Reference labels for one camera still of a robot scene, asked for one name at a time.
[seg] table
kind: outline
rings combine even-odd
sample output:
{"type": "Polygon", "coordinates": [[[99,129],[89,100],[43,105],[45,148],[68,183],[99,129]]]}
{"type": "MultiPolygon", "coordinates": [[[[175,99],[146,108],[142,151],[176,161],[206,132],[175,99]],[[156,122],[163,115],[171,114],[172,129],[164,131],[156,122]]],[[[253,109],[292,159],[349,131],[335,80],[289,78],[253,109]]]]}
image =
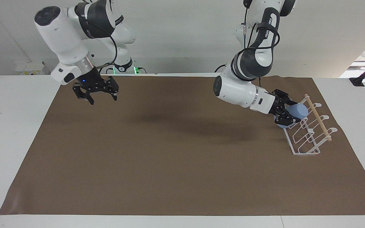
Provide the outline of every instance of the table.
{"type": "MultiPolygon", "coordinates": [[[[214,77],[213,73],[168,76],[214,77]]],[[[348,79],[314,79],[365,169],[365,89],[348,79]]],[[[0,76],[0,206],[59,88],[49,75],[0,76]]],[[[4,215],[0,227],[365,227],[365,216],[4,215]]]]}

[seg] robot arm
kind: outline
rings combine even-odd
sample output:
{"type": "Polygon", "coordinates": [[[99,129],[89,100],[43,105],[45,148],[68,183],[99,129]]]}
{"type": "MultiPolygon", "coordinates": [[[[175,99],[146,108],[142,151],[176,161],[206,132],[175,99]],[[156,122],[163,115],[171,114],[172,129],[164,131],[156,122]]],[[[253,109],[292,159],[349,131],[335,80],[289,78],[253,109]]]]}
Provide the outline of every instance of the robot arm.
{"type": "Polygon", "coordinates": [[[133,43],[136,35],[123,24],[122,15],[116,17],[119,13],[115,6],[115,0],[98,0],[92,4],[84,2],[70,9],[49,6],[35,16],[39,33],[60,61],[52,71],[52,77],[62,85],[77,80],[73,86],[75,94],[91,104],[94,104],[92,92],[107,92],[117,100],[119,86],[112,77],[101,78],[81,39],[100,39],[114,53],[113,62],[98,68],[119,63],[122,64],[119,68],[126,71],[132,63],[124,44],[133,43]],[[117,48],[115,39],[124,43],[117,48]]]}
{"type": "Polygon", "coordinates": [[[300,119],[293,117],[285,105],[294,105],[296,102],[291,101],[283,91],[275,90],[269,93],[264,88],[253,85],[252,81],[270,72],[273,49],[279,42],[280,14],[287,16],[293,9],[295,0],[255,0],[251,3],[251,0],[244,1],[245,7],[250,9],[251,19],[244,23],[244,28],[249,28],[246,27],[247,24],[252,26],[254,36],[249,37],[248,41],[251,45],[245,45],[247,40],[244,32],[243,39],[239,39],[244,49],[236,54],[216,78],[214,94],[228,103],[264,114],[273,114],[277,124],[289,126],[300,119]]]}
{"type": "Polygon", "coordinates": [[[136,33],[132,27],[124,22],[125,18],[120,13],[116,0],[79,3],[77,6],[68,9],[68,17],[77,28],[82,39],[97,39],[111,51],[112,56],[116,56],[113,65],[118,72],[124,73],[130,70],[133,61],[126,44],[135,42],[136,33]],[[84,18],[94,25],[89,25],[84,18]]]}

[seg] blue plastic cup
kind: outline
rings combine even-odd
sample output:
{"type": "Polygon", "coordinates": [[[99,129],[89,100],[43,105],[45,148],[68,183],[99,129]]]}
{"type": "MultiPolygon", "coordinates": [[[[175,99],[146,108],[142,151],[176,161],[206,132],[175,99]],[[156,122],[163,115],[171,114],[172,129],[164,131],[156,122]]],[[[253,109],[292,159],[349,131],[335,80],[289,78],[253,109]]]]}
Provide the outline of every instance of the blue plastic cup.
{"type": "MultiPolygon", "coordinates": [[[[303,120],[305,117],[307,117],[308,115],[308,108],[304,105],[304,104],[295,104],[295,105],[291,105],[289,107],[287,107],[288,112],[293,116],[293,117],[297,117],[300,118],[301,120],[303,120]]],[[[281,128],[289,128],[291,126],[294,126],[296,123],[291,124],[289,126],[284,126],[284,125],[280,125],[277,124],[279,127],[281,128]]]]}

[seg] dish rack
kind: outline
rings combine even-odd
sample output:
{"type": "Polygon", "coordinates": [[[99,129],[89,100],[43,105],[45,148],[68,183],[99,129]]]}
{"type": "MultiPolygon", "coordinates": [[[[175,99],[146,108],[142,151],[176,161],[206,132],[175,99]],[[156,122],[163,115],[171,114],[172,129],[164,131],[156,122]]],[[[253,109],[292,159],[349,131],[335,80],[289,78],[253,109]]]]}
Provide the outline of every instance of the dish rack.
{"type": "Polygon", "coordinates": [[[304,104],[308,108],[308,115],[299,123],[284,129],[285,137],[294,155],[320,154],[319,146],[327,141],[332,141],[331,134],[336,132],[337,128],[327,129],[325,127],[323,121],[329,119],[329,116],[319,115],[316,108],[322,107],[322,104],[312,103],[308,94],[305,94],[305,98],[300,104],[304,104]],[[295,131],[291,137],[288,134],[289,130],[295,131]]]}

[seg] brown paper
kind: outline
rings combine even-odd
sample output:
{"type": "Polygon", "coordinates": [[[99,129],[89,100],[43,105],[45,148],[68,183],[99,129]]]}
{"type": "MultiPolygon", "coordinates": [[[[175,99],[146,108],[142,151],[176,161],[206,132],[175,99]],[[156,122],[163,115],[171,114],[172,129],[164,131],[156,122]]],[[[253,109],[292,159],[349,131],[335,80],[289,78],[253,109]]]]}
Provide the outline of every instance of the brown paper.
{"type": "Polygon", "coordinates": [[[0,215],[365,215],[365,171],[312,79],[262,79],[339,129],[308,157],[272,115],[217,99],[213,78],[115,79],[117,102],[60,88],[0,215]]]}

